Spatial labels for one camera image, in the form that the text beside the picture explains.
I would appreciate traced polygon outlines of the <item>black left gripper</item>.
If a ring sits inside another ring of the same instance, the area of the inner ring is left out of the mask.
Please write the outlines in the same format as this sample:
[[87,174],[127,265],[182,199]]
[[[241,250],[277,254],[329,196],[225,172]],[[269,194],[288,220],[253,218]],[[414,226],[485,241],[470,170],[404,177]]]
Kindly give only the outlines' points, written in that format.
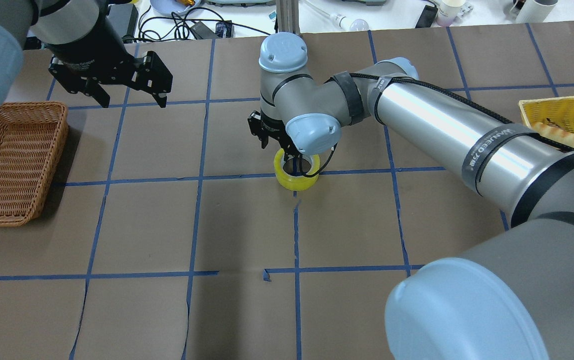
[[166,108],[171,71],[154,51],[140,58],[129,54],[111,25],[92,25],[71,41],[50,40],[47,48],[53,53],[48,70],[65,91],[91,97],[106,109],[110,96],[103,85],[124,85],[150,94]]

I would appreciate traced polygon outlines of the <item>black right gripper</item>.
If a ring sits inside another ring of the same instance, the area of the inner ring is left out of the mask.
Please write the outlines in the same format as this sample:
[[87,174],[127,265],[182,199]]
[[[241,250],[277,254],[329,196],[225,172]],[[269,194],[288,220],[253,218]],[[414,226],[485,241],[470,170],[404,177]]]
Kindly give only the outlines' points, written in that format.
[[262,111],[253,111],[246,119],[251,134],[261,142],[262,150],[267,148],[269,139],[278,142],[280,148],[292,157],[299,157],[301,152],[296,148],[293,139],[289,137],[285,124]]

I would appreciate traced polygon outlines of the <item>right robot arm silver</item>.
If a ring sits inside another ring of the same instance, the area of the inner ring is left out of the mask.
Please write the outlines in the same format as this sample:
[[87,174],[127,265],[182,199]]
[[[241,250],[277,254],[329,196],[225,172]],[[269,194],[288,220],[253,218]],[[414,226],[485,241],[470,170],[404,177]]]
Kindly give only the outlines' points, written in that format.
[[510,230],[434,260],[389,294],[397,360],[574,360],[574,149],[419,80],[405,58],[317,85],[296,34],[261,44],[250,131],[292,157],[336,146],[367,117],[391,128],[509,216]]

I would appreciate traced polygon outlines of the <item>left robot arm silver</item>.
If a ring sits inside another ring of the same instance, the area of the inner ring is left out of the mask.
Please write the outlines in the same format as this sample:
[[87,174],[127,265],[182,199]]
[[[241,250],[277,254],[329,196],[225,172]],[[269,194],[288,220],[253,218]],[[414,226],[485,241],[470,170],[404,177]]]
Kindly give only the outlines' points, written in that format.
[[49,73],[73,94],[109,106],[104,85],[124,85],[147,92],[162,109],[173,76],[159,55],[136,58],[108,19],[118,0],[0,0],[0,105],[23,64],[28,34],[53,53]]

